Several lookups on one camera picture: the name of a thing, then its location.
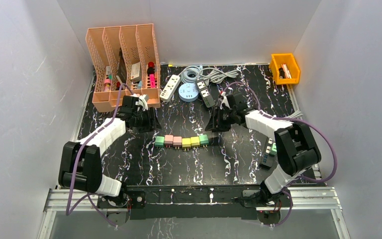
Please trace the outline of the white power strip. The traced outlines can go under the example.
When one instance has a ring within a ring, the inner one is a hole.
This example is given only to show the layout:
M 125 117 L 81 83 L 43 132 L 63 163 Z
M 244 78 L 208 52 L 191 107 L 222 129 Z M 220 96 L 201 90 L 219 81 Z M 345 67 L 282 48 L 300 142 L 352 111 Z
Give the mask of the white power strip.
M 163 102 L 168 102 L 172 98 L 175 90 L 177 89 L 178 85 L 181 82 L 181 78 L 178 75 L 172 75 L 168 82 L 166 83 L 165 87 L 160 93 L 160 99 Z

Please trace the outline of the yellow plug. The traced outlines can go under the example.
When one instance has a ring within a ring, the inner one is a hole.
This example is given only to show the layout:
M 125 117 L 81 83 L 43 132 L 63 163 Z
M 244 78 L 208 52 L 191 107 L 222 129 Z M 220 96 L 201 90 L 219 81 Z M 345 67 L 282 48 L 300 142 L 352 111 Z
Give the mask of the yellow plug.
M 191 148 L 191 139 L 190 138 L 182 138 L 182 149 L 189 150 Z
M 199 136 L 193 136 L 190 138 L 190 140 L 191 140 L 191 147 L 192 148 L 199 148 L 200 147 Z

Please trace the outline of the pink plug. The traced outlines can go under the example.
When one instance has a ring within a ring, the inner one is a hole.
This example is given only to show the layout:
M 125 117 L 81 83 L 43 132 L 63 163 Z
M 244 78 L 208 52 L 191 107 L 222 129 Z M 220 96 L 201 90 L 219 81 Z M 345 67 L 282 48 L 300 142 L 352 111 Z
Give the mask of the pink plug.
M 164 146 L 165 147 L 171 147 L 173 146 L 174 136 L 167 134 L 164 136 Z
M 179 149 L 182 147 L 182 137 L 181 136 L 174 136 L 173 137 L 173 147 L 175 149 Z

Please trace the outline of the round blue power socket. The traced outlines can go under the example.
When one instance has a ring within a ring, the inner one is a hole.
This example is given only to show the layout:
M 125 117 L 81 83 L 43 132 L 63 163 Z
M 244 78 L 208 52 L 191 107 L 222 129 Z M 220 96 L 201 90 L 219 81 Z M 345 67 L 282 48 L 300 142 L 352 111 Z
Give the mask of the round blue power socket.
M 179 87 L 179 97 L 184 102 L 194 102 L 198 99 L 199 91 L 195 83 L 184 83 Z

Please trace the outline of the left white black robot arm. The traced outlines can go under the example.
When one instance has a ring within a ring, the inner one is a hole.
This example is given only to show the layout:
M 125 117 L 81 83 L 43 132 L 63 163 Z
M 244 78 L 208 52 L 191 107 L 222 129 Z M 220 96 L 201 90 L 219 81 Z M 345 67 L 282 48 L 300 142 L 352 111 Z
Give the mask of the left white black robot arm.
M 129 195 L 122 183 L 102 173 L 103 153 L 129 128 L 150 132 L 160 128 L 148 95 L 124 96 L 116 115 L 106 118 L 88 137 L 67 142 L 62 151 L 58 182 L 66 188 L 109 196 L 116 207 L 128 203 Z

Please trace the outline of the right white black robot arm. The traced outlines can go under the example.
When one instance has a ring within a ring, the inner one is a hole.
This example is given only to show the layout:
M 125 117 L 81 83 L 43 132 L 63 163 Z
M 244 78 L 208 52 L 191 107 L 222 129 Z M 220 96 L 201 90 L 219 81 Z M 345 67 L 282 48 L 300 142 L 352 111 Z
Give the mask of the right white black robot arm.
M 254 195 L 266 206 L 278 202 L 285 186 L 321 161 L 321 153 L 307 124 L 295 119 L 269 118 L 249 107 L 241 94 L 222 94 L 220 105 L 212 107 L 205 130 L 226 132 L 234 124 L 260 132 L 276 144 L 278 164 Z

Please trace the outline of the green plug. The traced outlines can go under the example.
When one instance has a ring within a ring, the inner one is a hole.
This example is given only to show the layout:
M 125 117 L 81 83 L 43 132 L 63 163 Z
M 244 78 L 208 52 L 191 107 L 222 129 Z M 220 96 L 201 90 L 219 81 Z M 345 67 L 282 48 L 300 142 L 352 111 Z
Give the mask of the green plug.
M 164 147 L 165 137 L 164 136 L 156 136 L 154 145 L 156 147 Z
M 200 146 L 207 147 L 209 145 L 209 139 L 206 134 L 199 135 L 198 138 L 199 138 Z

